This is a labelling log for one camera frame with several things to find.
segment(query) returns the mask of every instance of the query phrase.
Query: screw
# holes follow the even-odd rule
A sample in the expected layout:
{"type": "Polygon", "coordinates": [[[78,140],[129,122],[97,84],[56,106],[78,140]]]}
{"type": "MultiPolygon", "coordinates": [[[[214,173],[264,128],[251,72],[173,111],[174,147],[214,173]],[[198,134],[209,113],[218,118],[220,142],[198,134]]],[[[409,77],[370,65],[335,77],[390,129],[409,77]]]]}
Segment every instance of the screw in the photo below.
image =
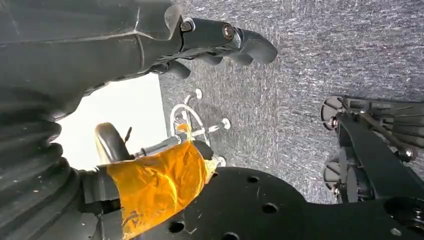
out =
{"type": "Polygon", "coordinates": [[[222,28],[222,33],[224,38],[227,40],[231,40],[234,37],[234,28],[230,24],[226,23],[222,28]]]}
{"type": "Polygon", "coordinates": [[[188,21],[181,23],[179,27],[181,28],[182,32],[190,32],[193,30],[193,26],[188,21]]]}

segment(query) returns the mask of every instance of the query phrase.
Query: bolt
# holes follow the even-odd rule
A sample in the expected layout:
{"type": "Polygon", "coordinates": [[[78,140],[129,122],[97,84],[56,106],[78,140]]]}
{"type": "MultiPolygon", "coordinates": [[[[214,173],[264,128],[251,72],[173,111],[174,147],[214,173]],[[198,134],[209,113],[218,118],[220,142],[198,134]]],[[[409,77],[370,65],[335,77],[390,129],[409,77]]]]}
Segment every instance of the bolt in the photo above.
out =
{"type": "Polygon", "coordinates": [[[416,214],[421,214],[421,213],[423,213],[423,210],[421,210],[420,208],[418,208],[418,207],[414,207],[414,212],[416,213],[416,214]]]}
{"type": "Polygon", "coordinates": [[[412,150],[411,149],[406,149],[405,153],[409,158],[412,157],[412,150]]]}
{"type": "Polygon", "coordinates": [[[226,23],[222,28],[222,33],[224,38],[227,40],[231,40],[234,37],[234,28],[230,24],[226,23]]]}
{"type": "Polygon", "coordinates": [[[190,32],[193,30],[193,26],[188,21],[181,23],[179,27],[181,28],[182,32],[190,32]]]}
{"type": "Polygon", "coordinates": [[[337,120],[337,118],[335,118],[335,117],[332,117],[330,120],[328,120],[328,124],[332,128],[335,128],[335,127],[337,127],[337,125],[339,125],[339,120],[337,120]]]}
{"type": "Polygon", "coordinates": [[[336,186],[333,186],[333,187],[331,188],[331,192],[332,192],[333,194],[336,194],[336,195],[340,194],[340,191],[339,191],[339,189],[338,189],[336,186]]]}

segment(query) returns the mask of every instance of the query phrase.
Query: small wheel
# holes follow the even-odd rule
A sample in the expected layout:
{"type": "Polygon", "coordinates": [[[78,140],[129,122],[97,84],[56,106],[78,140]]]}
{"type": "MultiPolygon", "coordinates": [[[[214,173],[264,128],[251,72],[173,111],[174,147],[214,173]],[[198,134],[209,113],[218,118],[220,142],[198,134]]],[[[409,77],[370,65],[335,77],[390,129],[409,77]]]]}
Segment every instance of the small wheel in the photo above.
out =
{"type": "Polygon", "coordinates": [[[194,90],[194,92],[196,93],[196,98],[197,99],[202,99],[203,98],[203,93],[202,90],[200,90],[199,88],[196,88],[196,90],[194,90]]]}
{"type": "Polygon", "coordinates": [[[329,190],[333,190],[334,186],[340,179],[339,159],[335,158],[327,163],[324,170],[324,182],[329,190]]]}
{"type": "Polygon", "coordinates": [[[337,125],[333,122],[337,113],[345,111],[343,99],[339,96],[331,96],[324,101],[321,107],[321,121],[327,130],[334,130],[337,125]]]}
{"type": "Polygon", "coordinates": [[[231,122],[230,122],[230,120],[228,119],[228,118],[224,118],[224,119],[222,119],[222,121],[221,121],[223,124],[224,124],[224,128],[226,129],[226,130],[228,130],[228,129],[230,129],[231,128],[231,122]]]}
{"type": "Polygon", "coordinates": [[[227,161],[223,156],[218,156],[218,161],[219,161],[219,166],[220,167],[225,167],[227,166],[227,161]]]}

